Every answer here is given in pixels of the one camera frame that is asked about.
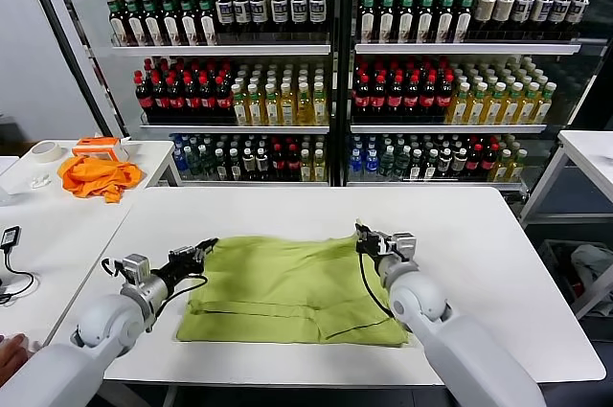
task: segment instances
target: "green cloth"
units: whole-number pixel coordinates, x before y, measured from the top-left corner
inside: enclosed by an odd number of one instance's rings
[[[364,270],[387,303],[373,262]],[[408,334],[364,287],[355,237],[221,239],[206,259],[209,282],[192,292],[181,341],[359,343],[399,346]]]

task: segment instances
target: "orange box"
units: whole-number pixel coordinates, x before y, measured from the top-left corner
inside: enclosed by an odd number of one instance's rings
[[[83,137],[73,147],[73,154],[101,160],[127,161],[127,152],[116,137]]]

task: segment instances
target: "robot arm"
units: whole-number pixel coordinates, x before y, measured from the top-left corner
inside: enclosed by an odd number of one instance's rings
[[[538,386],[479,323],[447,303],[414,262],[417,240],[357,223],[356,250],[375,261],[394,317],[423,344],[428,362],[465,407],[544,407]]]
[[[135,254],[114,260],[115,271],[104,261],[107,273],[125,277],[120,294],[101,297],[80,317],[72,345],[53,344],[37,352],[0,389],[0,405],[87,405],[100,388],[106,368],[128,352],[145,330],[151,331],[164,306],[176,296],[174,288],[186,278],[206,282],[201,276],[204,259],[216,242],[216,238],[208,239],[170,251],[169,262],[159,270],[149,271],[148,259]]]

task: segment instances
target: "beverage cooler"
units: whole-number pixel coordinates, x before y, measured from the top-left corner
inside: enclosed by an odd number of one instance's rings
[[[125,134],[174,140],[192,185],[483,185],[521,202],[608,54],[610,1],[54,6]]]

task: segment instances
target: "orange cloth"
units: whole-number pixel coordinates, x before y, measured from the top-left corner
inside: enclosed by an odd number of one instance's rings
[[[57,175],[63,181],[64,190],[78,198],[103,195],[107,203],[118,203],[124,189],[138,185],[143,172],[132,163],[81,155],[64,161]]]

